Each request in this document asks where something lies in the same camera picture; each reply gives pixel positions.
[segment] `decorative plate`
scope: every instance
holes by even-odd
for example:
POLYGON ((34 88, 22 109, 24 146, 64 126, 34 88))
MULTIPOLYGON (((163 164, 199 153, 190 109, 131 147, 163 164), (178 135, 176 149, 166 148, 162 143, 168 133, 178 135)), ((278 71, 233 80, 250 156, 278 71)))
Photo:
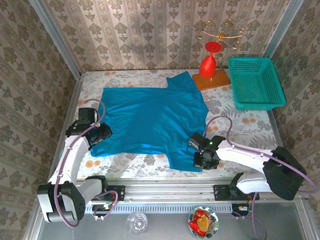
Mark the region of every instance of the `decorative plate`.
POLYGON ((211 220, 211 224, 209 225, 208 231, 206 232, 205 236, 201 236, 198 233, 196 233, 195 231, 193 231, 191 229, 191 227, 188 225, 189 229, 190 229, 191 233, 198 239, 210 239, 214 235, 216 235, 216 233, 219 229, 219 220, 218 220, 217 214, 210 207, 198 206, 195 209, 193 209, 192 212, 190 213, 188 223, 193 221, 198 209, 203 210, 211 220))

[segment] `wooden stand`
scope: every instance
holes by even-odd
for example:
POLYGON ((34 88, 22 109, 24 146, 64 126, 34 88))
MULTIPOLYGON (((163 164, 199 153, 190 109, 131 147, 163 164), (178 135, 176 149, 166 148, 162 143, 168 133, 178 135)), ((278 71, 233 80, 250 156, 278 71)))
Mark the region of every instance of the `wooden stand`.
POLYGON ((225 70, 219 69, 215 71, 213 77, 204 77, 200 74, 192 75, 196 87, 201 90, 213 89, 217 87, 222 87, 225 85, 230 85, 230 79, 227 76, 225 70))

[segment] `patterned wallpaper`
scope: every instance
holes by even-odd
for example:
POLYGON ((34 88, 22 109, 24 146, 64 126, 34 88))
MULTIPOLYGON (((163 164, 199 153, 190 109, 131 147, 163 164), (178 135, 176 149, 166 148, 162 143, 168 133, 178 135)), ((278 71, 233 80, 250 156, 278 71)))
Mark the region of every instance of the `patterned wallpaper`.
MULTIPOLYGON (((320 185, 320 0, 304 0, 276 49, 275 64, 287 104, 276 108, 284 145, 320 185)), ((310 195, 320 227, 320 193, 310 195)))
POLYGON ((0 0, 0 240, 21 239, 75 79, 27 0, 0 0))
POLYGON ((248 29, 243 45, 222 52, 261 56, 289 0, 43 0, 82 72, 196 69, 208 38, 203 21, 231 18, 248 29))

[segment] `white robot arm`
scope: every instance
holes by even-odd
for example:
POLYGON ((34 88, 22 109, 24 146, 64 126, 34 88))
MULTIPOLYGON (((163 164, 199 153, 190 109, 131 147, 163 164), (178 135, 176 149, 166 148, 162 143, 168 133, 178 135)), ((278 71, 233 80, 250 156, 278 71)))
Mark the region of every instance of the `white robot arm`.
POLYGON ((235 145, 222 136, 208 139, 198 133, 190 138, 188 144, 197 150, 194 154, 196 168, 216 169, 220 161, 232 161, 259 172, 238 173, 228 186, 229 192, 224 193, 225 200, 237 200, 241 195, 254 192, 272 192, 282 199, 292 200, 304 178, 275 161, 278 159, 306 174, 298 161, 280 146, 275 150, 261 150, 235 145))
POLYGON ((48 183, 40 184, 38 187, 37 197, 46 222, 61 222, 63 220, 61 212, 69 222, 81 220, 85 214, 86 204, 108 189, 105 176, 87 177, 81 186, 76 187, 79 167, 87 151, 112 135, 110 127, 102 123, 81 136, 82 132, 95 122, 94 108, 79 109, 79 120, 75 121, 65 133, 65 145, 58 166, 48 183), (54 197, 55 185, 57 185, 57 199, 54 197))

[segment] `green plastic basket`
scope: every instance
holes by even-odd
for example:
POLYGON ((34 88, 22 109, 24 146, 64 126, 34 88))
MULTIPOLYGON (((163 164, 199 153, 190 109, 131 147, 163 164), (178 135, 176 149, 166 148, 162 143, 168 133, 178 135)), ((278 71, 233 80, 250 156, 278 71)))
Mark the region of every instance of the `green plastic basket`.
POLYGON ((232 57, 228 60, 235 107, 269 111, 286 104, 275 66, 266 57, 232 57))

